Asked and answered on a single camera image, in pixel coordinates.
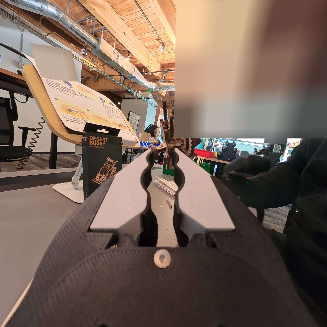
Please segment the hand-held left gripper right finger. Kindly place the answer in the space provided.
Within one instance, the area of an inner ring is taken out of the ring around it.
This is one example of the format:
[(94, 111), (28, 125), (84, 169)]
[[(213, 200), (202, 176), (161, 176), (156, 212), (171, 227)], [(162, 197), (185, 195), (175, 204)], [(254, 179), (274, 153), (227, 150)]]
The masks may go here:
[(181, 150), (173, 149), (175, 195), (173, 226), (177, 240), (195, 234), (234, 232), (235, 225), (211, 176)]

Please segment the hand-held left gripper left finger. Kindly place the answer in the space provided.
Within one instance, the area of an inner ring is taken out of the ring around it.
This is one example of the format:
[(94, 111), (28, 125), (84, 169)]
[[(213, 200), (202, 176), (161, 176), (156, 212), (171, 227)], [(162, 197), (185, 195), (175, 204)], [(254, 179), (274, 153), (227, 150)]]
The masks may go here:
[(129, 234), (149, 232), (153, 212), (148, 187), (152, 182), (153, 150), (146, 150), (114, 177), (90, 225), (91, 231)]

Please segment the brown wooden model assembly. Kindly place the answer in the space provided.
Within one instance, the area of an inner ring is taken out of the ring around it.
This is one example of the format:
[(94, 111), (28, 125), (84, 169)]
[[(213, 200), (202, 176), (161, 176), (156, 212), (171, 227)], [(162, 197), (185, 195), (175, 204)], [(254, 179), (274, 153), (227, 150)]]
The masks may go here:
[(153, 150), (155, 158), (159, 153), (164, 153), (163, 163), (167, 169), (173, 169), (172, 149), (175, 147), (181, 150), (187, 157), (194, 159), (194, 152), (197, 145), (201, 143), (200, 138), (175, 138), (174, 137), (174, 91), (153, 91), (153, 99), (162, 108), (163, 119), (160, 119), (161, 136), (163, 143)]

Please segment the person's right forearm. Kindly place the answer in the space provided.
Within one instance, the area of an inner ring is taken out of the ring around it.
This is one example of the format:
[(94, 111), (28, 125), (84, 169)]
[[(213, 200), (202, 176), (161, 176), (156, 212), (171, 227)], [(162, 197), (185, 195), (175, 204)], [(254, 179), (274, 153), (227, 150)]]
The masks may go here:
[(221, 180), (247, 207), (268, 209), (295, 201), (302, 170), (291, 160), (272, 167), (268, 157), (248, 155), (226, 165)]

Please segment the dark model kit box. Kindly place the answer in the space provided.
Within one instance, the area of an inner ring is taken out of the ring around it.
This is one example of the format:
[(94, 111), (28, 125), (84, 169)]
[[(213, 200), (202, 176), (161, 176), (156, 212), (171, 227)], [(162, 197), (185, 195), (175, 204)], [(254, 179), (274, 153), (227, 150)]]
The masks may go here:
[(82, 132), (84, 200), (122, 169), (120, 129), (87, 122)]

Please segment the stacked green plastic bins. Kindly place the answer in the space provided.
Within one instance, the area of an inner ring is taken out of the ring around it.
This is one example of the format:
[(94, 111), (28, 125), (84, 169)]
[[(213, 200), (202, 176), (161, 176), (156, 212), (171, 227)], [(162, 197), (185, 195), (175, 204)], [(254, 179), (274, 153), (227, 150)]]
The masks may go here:
[[(199, 165), (197, 163), (197, 157), (195, 158), (196, 160), (192, 160), (197, 166), (203, 168), (207, 173), (209, 173), (211, 175), (211, 168), (210, 168), (210, 164), (203, 162), (201, 165)], [(174, 169), (168, 169), (166, 167), (166, 164), (162, 165), (162, 173), (165, 175), (169, 175), (169, 176), (174, 176)]]

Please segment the open instruction booklet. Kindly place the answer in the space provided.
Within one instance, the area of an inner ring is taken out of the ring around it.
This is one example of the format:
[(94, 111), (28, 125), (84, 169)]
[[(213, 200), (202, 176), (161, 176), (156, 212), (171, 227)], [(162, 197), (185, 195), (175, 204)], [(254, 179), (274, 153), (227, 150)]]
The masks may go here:
[(178, 191), (178, 186), (174, 181), (168, 181), (164, 178), (157, 177), (157, 179), (153, 180), (153, 183), (172, 196), (175, 196), (176, 192)]

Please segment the black dumbbell rack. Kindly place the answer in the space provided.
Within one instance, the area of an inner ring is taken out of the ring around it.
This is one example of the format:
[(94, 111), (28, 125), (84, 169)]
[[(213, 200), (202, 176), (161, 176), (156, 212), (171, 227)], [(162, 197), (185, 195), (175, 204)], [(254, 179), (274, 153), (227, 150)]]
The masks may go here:
[(236, 148), (236, 142), (226, 141), (219, 152), (217, 152), (216, 159), (223, 161), (233, 161), (239, 158), (239, 151)]

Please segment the handwritten whiteboard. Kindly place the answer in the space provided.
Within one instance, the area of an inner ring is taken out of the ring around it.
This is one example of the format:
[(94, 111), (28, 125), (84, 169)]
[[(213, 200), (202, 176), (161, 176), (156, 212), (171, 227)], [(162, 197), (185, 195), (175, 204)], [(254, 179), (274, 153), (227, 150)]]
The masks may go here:
[(133, 131), (135, 132), (135, 134), (137, 133), (137, 128), (138, 128), (138, 124), (139, 124), (139, 120), (140, 120), (140, 116), (132, 111), (128, 112), (128, 117), (127, 120), (130, 124), (130, 126), (132, 127)]

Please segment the wooden book stand white base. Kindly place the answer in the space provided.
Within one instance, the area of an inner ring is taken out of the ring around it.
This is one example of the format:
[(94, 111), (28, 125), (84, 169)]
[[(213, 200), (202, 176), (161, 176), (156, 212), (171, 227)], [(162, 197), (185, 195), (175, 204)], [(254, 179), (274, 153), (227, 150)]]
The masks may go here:
[(109, 178), (114, 177), (109, 203), (129, 203), (141, 189), (132, 181), (133, 171), (122, 169), (122, 147), (140, 145), (122, 111), (104, 95), (72, 80), (40, 77), (34, 65), (23, 68), (32, 95), (55, 135), (80, 148), (82, 159), (71, 184), (53, 188), (76, 203), (82, 203)]

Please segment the black office chair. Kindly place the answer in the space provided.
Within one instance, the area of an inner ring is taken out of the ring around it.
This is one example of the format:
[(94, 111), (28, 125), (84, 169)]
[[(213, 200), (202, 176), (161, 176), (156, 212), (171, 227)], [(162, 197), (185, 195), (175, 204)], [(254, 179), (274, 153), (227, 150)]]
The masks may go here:
[(11, 108), (10, 98), (0, 98), (0, 162), (13, 162), (29, 158), (31, 150), (26, 148), (27, 135), (35, 128), (19, 127), (22, 130), (22, 145), (15, 146), (13, 118), (17, 119), (17, 110)]

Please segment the pale flat cut sheet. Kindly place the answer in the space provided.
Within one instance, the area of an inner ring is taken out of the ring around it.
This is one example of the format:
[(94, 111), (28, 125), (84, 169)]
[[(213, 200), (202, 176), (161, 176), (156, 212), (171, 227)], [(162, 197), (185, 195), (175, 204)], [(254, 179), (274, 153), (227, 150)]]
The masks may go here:
[(12, 308), (11, 312), (8, 314), (8, 316), (6, 317), (6, 321), (8, 322), (11, 317), (13, 316), (13, 314), (16, 312), (16, 310), (18, 309), (18, 307), (20, 306), (21, 302), (23, 301), (23, 299), (25, 298), (28, 290), (31, 287), (31, 284), (33, 282), (34, 278), (32, 278), (32, 280), (29, 282), (29, 284), (27, 285), (26, 289), (23, 291), (22, 295), (20, 296), (20, 298), (18, 299), (18, 301), (15, 303), (14, 307)]

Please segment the silver ventilation duct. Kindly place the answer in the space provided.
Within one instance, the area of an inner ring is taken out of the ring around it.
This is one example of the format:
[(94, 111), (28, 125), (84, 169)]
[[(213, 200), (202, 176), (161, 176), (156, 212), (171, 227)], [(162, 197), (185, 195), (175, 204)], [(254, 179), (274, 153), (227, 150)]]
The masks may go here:
[(17, 8), (55, 20), (86, 45), (90, 46), (93, 54), (132, 82), (152, 91), (175, 91), (174, 83), (155, 83), (147, 80), (132, 63), (109, 45), (107, 41), (101, 37), (95, 38), (69, 16), (66, 11), (54, 3), (45, 0), (6, 0), (6, 2)]

